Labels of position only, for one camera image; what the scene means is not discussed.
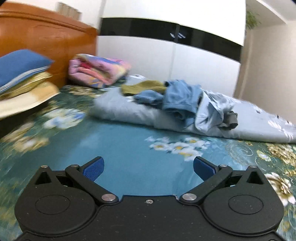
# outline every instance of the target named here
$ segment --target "blue gripper pad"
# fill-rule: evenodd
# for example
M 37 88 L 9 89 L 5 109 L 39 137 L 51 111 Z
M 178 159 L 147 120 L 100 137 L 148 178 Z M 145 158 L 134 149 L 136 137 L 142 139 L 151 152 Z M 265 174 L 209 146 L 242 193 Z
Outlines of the blue gripper pad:
M 216 174 L 219 170 L 217 166 L 210 163 L 209 161 L 197 156 L 193 161 L 194 172 L 203 180 L 206 181 L 211 176 Z
M 104 168 L 104 159 L 100 156 L 97 156 L 96 158 L 81 166 L 79 171 L 94 182 L 103 173 Z

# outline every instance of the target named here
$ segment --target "circular cover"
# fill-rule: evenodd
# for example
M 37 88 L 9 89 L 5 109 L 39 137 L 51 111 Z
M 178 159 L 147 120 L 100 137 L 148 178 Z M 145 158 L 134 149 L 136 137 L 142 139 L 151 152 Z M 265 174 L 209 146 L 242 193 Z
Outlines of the circular cover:
M 66 187 L 38 185 L 20 196 L 15 215 L 22 229 L 58 235 L 84 225 L 94 214 L 95 203 L 86 192 Z
M 253 189 L 227 187 L 212 192 L 203 203 L 207 218 L 220 229 L 241 235 L 276 229 L 282 219 L 278 200 Z

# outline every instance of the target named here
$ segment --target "teal floral bedsheet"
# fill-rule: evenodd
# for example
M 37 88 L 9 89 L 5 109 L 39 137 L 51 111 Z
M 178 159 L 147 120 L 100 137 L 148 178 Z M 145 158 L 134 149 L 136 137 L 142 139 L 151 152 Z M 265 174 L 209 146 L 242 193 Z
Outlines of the teal floral bedsheet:
M 21 234 L 14 205 L 40 165 L 60 170 L 95 156 L 105 160 L 96 183 L 119 197 L 181 195 L 202 182 L 192 168 L 195 156 L 237 170 L 257 165 L 285 206 L 278 233 L 296 240 L 295 145 L 201 137 L 91 117 L 93 98 L 113 87 L 65 86 L 48 107 L 1 139 L 0 240 Z

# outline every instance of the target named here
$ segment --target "ceiling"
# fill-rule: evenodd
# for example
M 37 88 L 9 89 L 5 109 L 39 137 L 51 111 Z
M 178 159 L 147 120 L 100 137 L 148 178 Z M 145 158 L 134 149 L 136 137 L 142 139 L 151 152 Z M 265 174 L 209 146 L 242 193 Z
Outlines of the ceiling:
M 257 14 L 261 22 L 258 27 L 296 20 L 296 4 L 292 0 L 246 0 L 246 4 L 247 9 Z

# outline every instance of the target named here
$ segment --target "pink folded blanket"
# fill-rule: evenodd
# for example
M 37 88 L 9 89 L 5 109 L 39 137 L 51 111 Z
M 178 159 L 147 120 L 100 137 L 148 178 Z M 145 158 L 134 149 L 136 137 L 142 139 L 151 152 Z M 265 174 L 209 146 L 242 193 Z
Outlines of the pink folded blanket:
M 69 78 L 93 88 L 104 88 L 127 75 L 129 63 L 89 54 L 77 54 L 69 62 Z

